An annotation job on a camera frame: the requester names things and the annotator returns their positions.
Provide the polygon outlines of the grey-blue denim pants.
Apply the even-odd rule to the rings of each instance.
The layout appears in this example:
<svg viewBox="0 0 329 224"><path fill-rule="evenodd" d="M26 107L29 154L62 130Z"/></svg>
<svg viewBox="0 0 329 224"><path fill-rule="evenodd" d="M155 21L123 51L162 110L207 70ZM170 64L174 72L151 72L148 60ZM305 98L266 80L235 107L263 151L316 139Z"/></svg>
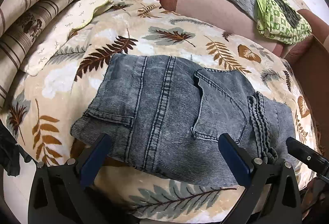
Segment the grey-blue denim pants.
<svg viewBox="0 0 329 224"><path fill-rule="evenodd" d="M71 127L87 145L107 134L108 155L137 170L204 187L236 184L218 149L224 133L253 158L297 164L286 146L295 136L287 105L257 92L237 70L179 57L113 55L95 98Z"/></svg>

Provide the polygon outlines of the leaf-patterned fleece blanket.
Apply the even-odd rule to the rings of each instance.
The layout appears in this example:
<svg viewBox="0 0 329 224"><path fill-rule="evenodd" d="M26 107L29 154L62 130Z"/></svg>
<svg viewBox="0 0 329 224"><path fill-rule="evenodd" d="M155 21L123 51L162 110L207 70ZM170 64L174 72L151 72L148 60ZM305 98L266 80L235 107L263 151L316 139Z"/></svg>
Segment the leaf-patterned fleece blanket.
<svg viewBox="0 0 329 224"><path fill-rule="evenodd" d="M1 111L16 142L36 161L61 165L78 154L70 133L98 92L115 54L171 55L202 67L237 70L269 99L291 108L297 140L317 149L310 111L289 64L260 44L155 0L113 0L51 57L36 76L19 70Z"/></svg>

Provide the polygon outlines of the brown wooden headboard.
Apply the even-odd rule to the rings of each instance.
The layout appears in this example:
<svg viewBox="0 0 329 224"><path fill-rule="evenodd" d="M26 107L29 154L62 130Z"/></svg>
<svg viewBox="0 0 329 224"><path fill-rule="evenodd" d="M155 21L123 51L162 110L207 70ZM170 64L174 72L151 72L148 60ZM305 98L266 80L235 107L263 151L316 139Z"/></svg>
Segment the brown wooden headboard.
<svg viewBox="0 0 329 224"><path fill-rule="evenodd" d="M328 157L328 24L310 10L298 12L310 24L312 34L289 50L285 59L306 95L320 151Z"/></svg>

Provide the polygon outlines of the green patterned folded cloth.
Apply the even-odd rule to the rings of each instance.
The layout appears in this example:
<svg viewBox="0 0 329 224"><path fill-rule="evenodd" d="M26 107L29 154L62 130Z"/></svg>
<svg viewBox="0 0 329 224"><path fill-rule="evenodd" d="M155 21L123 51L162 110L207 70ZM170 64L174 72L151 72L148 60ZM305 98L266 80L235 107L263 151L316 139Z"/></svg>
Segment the green patterned folded cloth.
<svg viewBox="0 0 329 224"><path fill-rule="evenodd" d="M257 23L260 35L286 45L303 41L312 28L286 0L256 0Z"/></svg>

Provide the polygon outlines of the cream patterned pillow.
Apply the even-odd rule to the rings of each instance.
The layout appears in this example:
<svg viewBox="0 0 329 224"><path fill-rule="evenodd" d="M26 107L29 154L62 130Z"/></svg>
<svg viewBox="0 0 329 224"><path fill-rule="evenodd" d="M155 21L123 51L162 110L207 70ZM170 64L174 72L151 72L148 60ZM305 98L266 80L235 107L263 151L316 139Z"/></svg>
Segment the cream patterned pillow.
<svg viewBox="0 0 329 224"><path fill-rule="evenodd" d="M41 32L24 58L20 70L36 76L73 32L84 28L94 15L109 9L113 0L75 0Z"/></svg>

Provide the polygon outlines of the pink bolster cushion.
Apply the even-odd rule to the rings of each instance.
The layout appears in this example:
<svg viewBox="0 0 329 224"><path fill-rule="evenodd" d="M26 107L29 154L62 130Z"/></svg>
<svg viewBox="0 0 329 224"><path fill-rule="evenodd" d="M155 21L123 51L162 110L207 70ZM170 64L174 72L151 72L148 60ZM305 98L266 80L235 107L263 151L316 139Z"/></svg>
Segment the pink bolster cushion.
<svg viewBox="0 0 329 224"><path fill-rule="evenodd" d="M314 36L310 35L295 45L287 46L281 42L267 39L258 33L256 22L228 0L160 0L160 3L166 10L198 19L228 33L248 38L282 58L290 53L303 54L314 40Z"/></svg>

